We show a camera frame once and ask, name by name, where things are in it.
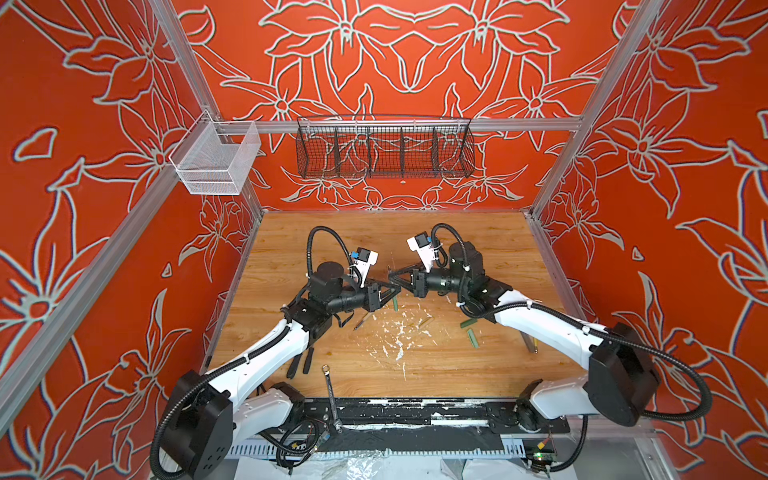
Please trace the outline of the light green cap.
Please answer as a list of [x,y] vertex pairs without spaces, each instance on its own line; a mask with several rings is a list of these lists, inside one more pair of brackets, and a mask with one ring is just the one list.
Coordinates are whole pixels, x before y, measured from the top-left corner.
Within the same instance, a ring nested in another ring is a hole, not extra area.
[[477,336],[475,332],[472,329],[467,330],[468,338],[472,344],[472,346],[477,349],[479,347],[479,341],[477,339]]

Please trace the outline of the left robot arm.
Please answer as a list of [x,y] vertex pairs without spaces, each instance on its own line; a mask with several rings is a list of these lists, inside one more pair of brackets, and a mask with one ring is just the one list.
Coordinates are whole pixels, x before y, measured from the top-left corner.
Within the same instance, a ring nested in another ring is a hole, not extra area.
[[376,252],[342,250],[342,263],[313,263],[315,236],[329,227],[316,226],[306,244],[307,281],[281,309],[282,319],[239,356],[205,374],[189,371],[174,387],[160,417],[149,453],[157,479],[203,479],[234,444],[254,435],[276,449],[276,462],[293,468],[308,460],[321,439],[337,426],[308,417],[304,397],[292,386],[277,383],[257,390],[286,362],[299,358],[330,329],[344,327],[357,310],[368,313],[386,306],[400,293],[398,285],[369,278]]

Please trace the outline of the beige pen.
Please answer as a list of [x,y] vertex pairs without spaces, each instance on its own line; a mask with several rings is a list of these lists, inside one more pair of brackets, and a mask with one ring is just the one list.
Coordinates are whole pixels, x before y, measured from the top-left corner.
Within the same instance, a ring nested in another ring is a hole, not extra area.
[[365,316],[364,316],[364,317],[363,317],[363,318],[362,318],[362,319],[361,319],[361,320],[360,320],[360,321],[359,321],[359,322],[358,322],[358,323],[355,325],[355,327],[353,328],[353,331],[357,331],[358,329],[360,329],[360,328],[361,328],[361,327],[362,327],[362,326],[365,324],[365,322],[367,321],[367,319],[368,319],[368,318],[369,318],[369,315],[365,315]]

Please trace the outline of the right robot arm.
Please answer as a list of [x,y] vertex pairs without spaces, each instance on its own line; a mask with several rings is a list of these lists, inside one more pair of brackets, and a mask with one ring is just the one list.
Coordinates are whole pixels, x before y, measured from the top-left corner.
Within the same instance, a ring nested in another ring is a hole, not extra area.
[[[437,234],[455,236],[443,247]],[[407,241],[418,263],[389,273],[389,279],[424,298],[430,293],[453,294],[469,319],[485,319],[512,328],[557,350],[583,369],[583,374],[558,381],[534,380],[515,401],[516,422],[526,432],[540,431],[545,422],[578,415],[600,415],[633,427],[641,418],[693,421],[712,408],[713,396],[704,379],[673,355],[644,343],[629,325],[606,327],[589,323],[533,300],[512,286],[487,275],[482,254],[452,226],[436,224],[431,231]],[[655,367],[661,360],[687,376],[696,386],[696,406],[683,412],[649,409],[660,385]]]

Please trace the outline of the dark green pen cap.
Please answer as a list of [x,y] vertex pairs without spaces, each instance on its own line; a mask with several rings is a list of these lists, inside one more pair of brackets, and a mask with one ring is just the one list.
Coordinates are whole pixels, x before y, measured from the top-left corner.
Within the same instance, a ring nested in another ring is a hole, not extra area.
[[476,322],[477,322],[477,320],[476,320],[475,318],[471,318],[471,319],[468,319],[468,320],[465,320],[465,321],[463,321],[463,322],[460,324],[460,327],[461,327],[462,329],[466,329],[466,328],[469,328],[470,326],[474,325]]

